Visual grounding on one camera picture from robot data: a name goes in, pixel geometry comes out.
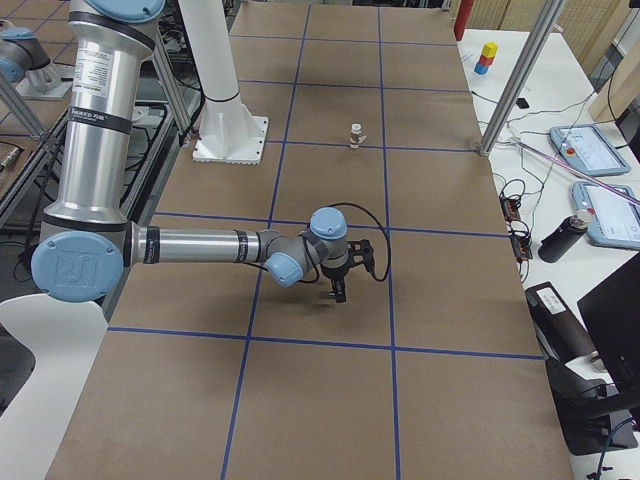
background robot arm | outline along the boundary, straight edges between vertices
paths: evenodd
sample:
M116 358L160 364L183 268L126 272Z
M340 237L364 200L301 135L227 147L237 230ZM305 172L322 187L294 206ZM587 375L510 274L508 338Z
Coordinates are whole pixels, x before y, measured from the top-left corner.
M345 275L363 263L372 272L373 250L368 242L347 241L347 224L336 208L318 210L294 239L274 230L143 227L120 211L138 73L155 48L163 6L163 0L71 2L76 74L59 193L45 209L32 260L36 284L54 298L83 302L104 296L136 263L265 262L285 287L320 265L336 301L345 301Z

blue joint cap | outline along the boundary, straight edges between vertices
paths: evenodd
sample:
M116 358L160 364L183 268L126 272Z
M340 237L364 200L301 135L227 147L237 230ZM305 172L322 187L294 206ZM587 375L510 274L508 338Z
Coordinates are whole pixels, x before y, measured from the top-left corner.
M36 285L65 302L87 302L107 294L123 272L122 254L107 238L70 231L38 245L31 260Z
M290 255L276 252L267 260L267 268L276 282L287 288L302 280L304 272L300 264Z
M0 74L9 83L19 82L24 78L24 68L8 58L0 58Z
M105 17L122 23L147 23L157 18L165 0L85 0Z
M311 231L324 240L338 240L347 234L347 221L340 210L324 207L311 216Z
M27 27L13 27L0 32L0 38L2 40L33 40L36 36Z

stacked blocks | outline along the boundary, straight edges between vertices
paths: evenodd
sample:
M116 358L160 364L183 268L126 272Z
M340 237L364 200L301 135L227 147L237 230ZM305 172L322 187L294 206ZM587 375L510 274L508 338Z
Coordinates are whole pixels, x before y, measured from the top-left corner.
M489 71L489 67L493 63L493 59L496 57L496 53L498 53L498 45L493 42L485 43L482 48L482 55L480 56L480 60L476 63L476 68L474 68L474 72L478 75L484 75Z

label sticker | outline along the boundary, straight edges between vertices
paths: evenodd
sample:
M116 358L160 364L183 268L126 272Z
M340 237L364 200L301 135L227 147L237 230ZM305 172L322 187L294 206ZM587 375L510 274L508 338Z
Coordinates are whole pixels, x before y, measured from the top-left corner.
M111 81L113 55L81 48L76 59L73 91L106 97Z
M551 312L551 315L562 313L567 310L550 287L538 290L538 296L540 297L540 300L542 300L542 303L544 303L547 309Z

black monitor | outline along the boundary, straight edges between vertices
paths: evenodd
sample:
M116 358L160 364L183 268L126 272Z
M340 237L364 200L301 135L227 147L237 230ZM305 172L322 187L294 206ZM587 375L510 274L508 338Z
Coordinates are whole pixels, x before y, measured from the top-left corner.
M640 254L578 301L591 340L618 391L582 412L629 410L640 422Z

